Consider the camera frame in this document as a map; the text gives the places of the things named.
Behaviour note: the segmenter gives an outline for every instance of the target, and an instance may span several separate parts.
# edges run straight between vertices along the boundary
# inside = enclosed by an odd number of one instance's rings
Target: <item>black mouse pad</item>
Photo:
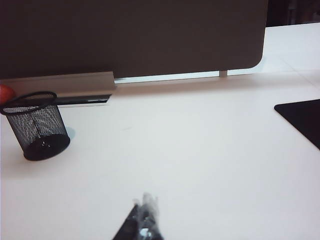
[[[320,99],[278,104],[274,109],[320,149]]]

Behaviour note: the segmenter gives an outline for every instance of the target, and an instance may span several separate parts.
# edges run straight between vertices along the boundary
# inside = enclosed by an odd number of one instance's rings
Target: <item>pen holder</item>
[[[61,153],[70,143],[55,104],[56,98],[54,92],[38,91],[16,97],[0,108],[28,160],[51,158]]]

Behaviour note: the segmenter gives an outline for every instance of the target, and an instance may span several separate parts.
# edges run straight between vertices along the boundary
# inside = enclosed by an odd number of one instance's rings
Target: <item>desk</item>
[[[320,239],[320,151],[273,109],[320,98],[319,37],[268,28],[270,71],[123,83],[106,106],[61,108],[70,146],[40,162],[1,116],[1,238],[109,240],[150,192],[167,240]]]

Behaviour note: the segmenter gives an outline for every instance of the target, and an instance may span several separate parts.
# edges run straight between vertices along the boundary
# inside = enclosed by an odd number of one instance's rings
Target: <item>red object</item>
[[[15,91],[6,85],[0,84],[0,105],[16,96]]]

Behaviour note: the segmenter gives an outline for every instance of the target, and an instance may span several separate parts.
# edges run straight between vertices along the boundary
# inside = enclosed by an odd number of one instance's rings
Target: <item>mesh cylinder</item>
[[[26,159],[39,161],[62,152],[70,143],[57,95],[39,91],[19,96],[1,106]]]

